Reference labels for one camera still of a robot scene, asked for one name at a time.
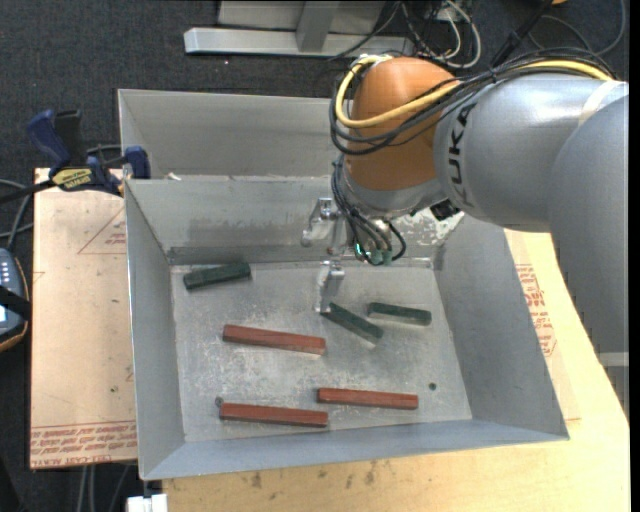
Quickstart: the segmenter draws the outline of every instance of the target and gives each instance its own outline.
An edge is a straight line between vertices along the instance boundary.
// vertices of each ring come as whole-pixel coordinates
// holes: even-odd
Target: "bin floor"
[[[372,343],[314,311],[318,263],[252,264],[250,279],[188,291],[171,268],[185,440],[314,432],[317,428],[222,421],[216,401],[318,409],[329,429],[471,419],[452,334],[433,271],[422,262],[393,268],[345,264],[336,304],[365,317],[369,302],[426,309],[428,326],[370,319],[384,330]],[[326,338],[324,355],[222,341],[225,324]],[[316,403],[319,387],[414,393],[417,410]]]

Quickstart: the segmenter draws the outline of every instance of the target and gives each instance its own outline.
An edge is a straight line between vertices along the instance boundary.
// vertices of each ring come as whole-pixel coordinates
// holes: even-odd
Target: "cardboard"
[[[30,467],[135,460],[123,199],[36,194],[33,269]]]

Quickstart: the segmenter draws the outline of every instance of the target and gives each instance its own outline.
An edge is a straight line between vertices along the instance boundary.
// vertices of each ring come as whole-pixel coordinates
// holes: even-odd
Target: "green block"
[[[382,302],[371,302],[367,306],[367,316],[414,325],[429,325],[431,323],[430,311],[384,304]]]
[[[322,313],[325,318],[373,343],[382,338],[384,331],[377,325],[354,315],[351,311],[347,311],[333,302],[329,304],[329,307],[331,308],[329,313]]]
[[[248,263],[231,263],[214,268],[194,270],[184,276],[184,285],[187,290],[202,288],[217,283],[224,283],[234,279],[242,279],[251,276],[251,267]]]

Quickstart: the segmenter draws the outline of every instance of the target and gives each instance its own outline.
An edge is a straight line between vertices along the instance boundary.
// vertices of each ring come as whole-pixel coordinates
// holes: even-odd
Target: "yellow clamp label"
[[[69,167],[61,169],[51,181],[67,190],[91,183],[91,169],[88,167]]]

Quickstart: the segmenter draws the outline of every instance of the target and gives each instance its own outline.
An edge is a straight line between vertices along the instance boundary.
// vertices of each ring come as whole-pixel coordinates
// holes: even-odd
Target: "red wooden block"
[[[220,406],[220,419],[298,427],[326,427],[329,423],[329,415],[324,411],[229,402]]]
[[[318,402],[325,404],[362,405],[389,409],[417,409],[418,395],[364,391],[356,389],[320,388]]]
[[[289,332],[269,331],[242,327],[240,325],[225,325],[222,331],[222,339],[233,343],[245,345],[258,345],[283,350],[295,350],[296,352],[308,352],[311,354],[324,354],[326,342],[324,338],[292,334]]]

